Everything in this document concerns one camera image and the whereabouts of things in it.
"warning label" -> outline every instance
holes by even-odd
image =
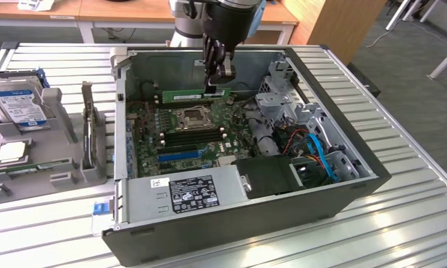
[[[175,213],[220,205],[211,175],[169,181],[169,191]]]

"blue hard drive label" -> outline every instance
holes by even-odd
[[[0,91],[0,104],[20,126],[40,126],[47,123],[47,116],[32,90]]]

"metal table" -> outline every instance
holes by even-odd
[[[0,69],[45,68],[51,85],[63,90],[69,113],[83,109],[81,81],[93,81],[97,107],[109,112],[111,178],[109,49],[109,45],[20,44],[16,50],[0,52]],[[392,179],[331,219],[140,267],[447,267],[447,174],[335,55],[318,46],[295,50]],[[109,180],[93,188],[0,204],[0,267],[117,267],[101,238],[91,233],[92,204],[112,192]]]

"barcode label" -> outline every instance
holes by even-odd
[[[49,18],[57,18],[60,20],[73,20],[73,16],[49,16]]]
[[[151,180],[151,188],[169,186],[169,178],[160,178]]]

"wooden cabinet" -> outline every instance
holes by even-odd
[[[327,45],[348,64],[384,3],[386,0],[282,0],[299,20],[290,44]]]

